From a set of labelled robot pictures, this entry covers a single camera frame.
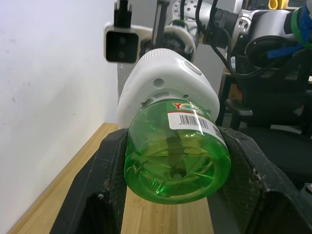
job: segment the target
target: red logo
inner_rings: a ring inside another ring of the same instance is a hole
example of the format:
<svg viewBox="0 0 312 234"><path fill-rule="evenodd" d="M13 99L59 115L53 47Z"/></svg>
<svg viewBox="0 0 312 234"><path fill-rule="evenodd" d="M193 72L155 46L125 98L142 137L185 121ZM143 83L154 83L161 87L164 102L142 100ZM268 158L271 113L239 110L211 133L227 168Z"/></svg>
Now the red logo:
<svg viewBox="0 0 312 234"><path fill-rule="evenodd" d="M180 110L180 106L182 105L182 103L174 103L174 105L176 106L178 110Z"/></svg>

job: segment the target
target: black chair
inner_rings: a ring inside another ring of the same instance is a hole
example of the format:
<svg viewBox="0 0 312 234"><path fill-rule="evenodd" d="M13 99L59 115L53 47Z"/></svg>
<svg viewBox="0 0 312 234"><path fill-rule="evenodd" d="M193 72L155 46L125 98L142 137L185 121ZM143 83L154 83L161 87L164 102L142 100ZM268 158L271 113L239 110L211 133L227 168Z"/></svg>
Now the black chair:
<svg viewBox="0 0 312 234"><path fill-rule="evenodd" d="M243 100L228 99L233 114L230 128L240 123L240 132L255 140L265 156L280 168L298 189L312 183L312 94L307 85L312 67L312 52L303 50L269 77L239 79ZM238 59L236 69L246 72ZM300 126L301 135L270 129L271 125Z"/></svg>

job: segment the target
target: yellow object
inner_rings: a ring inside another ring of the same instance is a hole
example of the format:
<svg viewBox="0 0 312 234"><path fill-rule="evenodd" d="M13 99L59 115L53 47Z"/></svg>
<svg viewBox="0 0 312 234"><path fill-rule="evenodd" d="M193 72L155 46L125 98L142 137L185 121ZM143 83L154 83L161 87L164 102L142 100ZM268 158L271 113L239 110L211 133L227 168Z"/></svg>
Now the yellow object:
<svg viewBox="0 0 312 234"><path fill-rule="evenodd" d="M271 10L276 9L286 9L289 0L270 0L269 1L269 8Z"/></svg>

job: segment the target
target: white wall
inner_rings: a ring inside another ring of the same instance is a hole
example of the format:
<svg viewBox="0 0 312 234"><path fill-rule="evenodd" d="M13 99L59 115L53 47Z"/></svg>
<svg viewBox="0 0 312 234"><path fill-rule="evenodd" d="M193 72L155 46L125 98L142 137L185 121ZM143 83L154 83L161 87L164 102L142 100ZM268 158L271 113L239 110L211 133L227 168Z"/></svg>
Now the white wall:
<svg viewBox="0 0 312 234"><path fill-rule="evenodd" d="M0 1L0 234L115 122L117 66L103 57L112 20L113 0Z"/></svg>

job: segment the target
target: barcode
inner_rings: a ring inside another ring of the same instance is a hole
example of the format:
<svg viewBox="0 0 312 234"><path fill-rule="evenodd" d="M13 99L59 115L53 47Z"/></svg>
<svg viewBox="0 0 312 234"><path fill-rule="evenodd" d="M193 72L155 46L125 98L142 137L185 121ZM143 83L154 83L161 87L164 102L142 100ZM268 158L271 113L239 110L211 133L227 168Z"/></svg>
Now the barcode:
<svg viewBox="0 0 312 234"><path fill-rule="evenodd" d="M206 120L204 120L202 118L195 118L194 116L180 115L180 120L181 120L180 125L198 126L200 124L200 126L202 128L205 128L205 129L209 130L209 127L208 127L208 124L207 124Z"/></svg>

